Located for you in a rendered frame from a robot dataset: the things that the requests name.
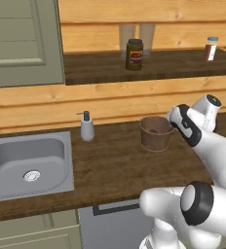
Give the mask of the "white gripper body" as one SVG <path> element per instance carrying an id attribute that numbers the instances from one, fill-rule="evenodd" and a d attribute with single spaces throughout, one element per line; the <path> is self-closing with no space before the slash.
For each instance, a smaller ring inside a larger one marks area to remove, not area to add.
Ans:
<path id="1" fill-rule="evenodd" d="M 176 127 L 181 121 L 180 110 L 177 106 L 172 107 L 166 114 L 166 118 L 171 126 Z"/>

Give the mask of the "brown round basket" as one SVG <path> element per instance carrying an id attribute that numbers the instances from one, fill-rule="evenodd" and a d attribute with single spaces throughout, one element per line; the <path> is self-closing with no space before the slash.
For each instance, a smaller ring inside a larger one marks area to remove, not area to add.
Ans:
<path id="1" fill-rule="evenodd" d="M 139 122 L 140 126 L 140 144 L 150 152 L 165 151 L 170 142 L 173 133 L 173 127 L 164 117 L 145 117 Z"/>

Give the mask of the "olive base cabinet front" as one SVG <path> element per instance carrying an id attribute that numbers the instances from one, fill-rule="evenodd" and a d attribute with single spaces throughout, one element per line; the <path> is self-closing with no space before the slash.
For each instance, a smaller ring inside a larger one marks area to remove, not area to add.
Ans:
<path id="1" fill-rule="evenodd" d="M 83 249 L 78 211 L 2 221 L 0 249 Z"/>

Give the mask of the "dark jar with yellow label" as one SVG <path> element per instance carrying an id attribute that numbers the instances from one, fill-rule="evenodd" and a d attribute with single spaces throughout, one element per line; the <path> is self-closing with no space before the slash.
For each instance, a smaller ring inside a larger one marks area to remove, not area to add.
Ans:
<path id="1" fill-rule="evenodd" d="M 127 43 L 126 68 L 138 71 L 142 67 L 143 43 L 141 39 L 129 39 Z"/>

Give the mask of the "brown spice jar blue lid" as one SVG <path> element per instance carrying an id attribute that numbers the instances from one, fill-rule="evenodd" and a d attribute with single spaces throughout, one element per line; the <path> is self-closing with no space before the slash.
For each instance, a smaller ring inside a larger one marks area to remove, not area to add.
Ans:
<path id="1" fill-rule="evenodd" d="M 216 47 L 217 47 L 218 38 L 217 37 L 208 37 L 207 43 L 205 46 L 204 60 L 205 61 L 213 61 Z"/>

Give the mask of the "clear drinking glass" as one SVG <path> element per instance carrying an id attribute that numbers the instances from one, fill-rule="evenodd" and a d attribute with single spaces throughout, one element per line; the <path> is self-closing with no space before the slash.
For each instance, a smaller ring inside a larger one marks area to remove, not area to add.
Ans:
<path id="1" fill-rule="evenodd" d="M 127 54 L 127 43 L 129 39 L 133 39 L 135 35 L 134 24 L 120 24 L 119 25 L 119 40 L 120 40 L 120 51 L 121 59 L 126 58 Z"/>
<path id="2" fill-rule="evenodd" d="M 152 52 L 155 28 L 155 23 L 141 23 L 139 25 L 139 38 L 143 43 L 143 55 L 145 57 L 148 57 Z"/>

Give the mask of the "grey soap dispenser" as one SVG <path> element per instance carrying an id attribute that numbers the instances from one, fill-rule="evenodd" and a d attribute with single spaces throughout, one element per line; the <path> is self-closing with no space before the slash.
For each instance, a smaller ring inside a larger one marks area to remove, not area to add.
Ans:
<path id="1" fill-rule="evenodd" d="M 80 135 L 84 141 L 90 142 L 94 139 L 94 121 L 89 111 L 84 111 L 82 116 Z"/>

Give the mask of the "grey dishwasher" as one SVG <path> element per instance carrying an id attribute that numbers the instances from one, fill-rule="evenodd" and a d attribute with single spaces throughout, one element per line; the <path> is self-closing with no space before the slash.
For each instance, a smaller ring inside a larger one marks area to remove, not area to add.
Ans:
<path id="1" fill-rule="evenodd" d="M 106 209 L 129 204 L 139 204 L 138 199 L 97 205 Z M 153 219 L 138 207 L 95 216 L 93 206 L 79 210 L 83 249 L 138 249 L 143 238 L 149 234 Z"/>

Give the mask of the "grey steel sink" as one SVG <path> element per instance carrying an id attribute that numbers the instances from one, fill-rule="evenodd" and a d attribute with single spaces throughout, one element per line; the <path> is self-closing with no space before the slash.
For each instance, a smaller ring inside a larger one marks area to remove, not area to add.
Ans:
<path id="1" fill-rule="evenodd" d="M 73 190 L 69 131 L 0 138 L 0 201 Z"/>

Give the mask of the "dark wooden wall shelf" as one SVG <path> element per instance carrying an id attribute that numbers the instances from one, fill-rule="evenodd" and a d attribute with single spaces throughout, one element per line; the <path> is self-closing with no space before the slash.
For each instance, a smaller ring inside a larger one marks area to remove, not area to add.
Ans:
<path id="1" fill-rule="evenodd" d="M 66 54 L 64 70 L 70 86 L 226 76 L 226 52 L 217 49 L 214 60 L 206 62 L 203 50 L 154 51 L 138 71 L 127 70 L 120 53 Z"/>

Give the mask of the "olive wall cabinet door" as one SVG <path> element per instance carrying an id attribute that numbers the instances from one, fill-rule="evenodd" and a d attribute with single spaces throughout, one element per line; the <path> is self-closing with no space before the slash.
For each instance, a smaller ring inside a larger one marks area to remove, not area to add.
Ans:
<path id="1" fill-rule="evenodd" d="M 63 84 L 57 0 L 0 0 L 0 88 Z"/>

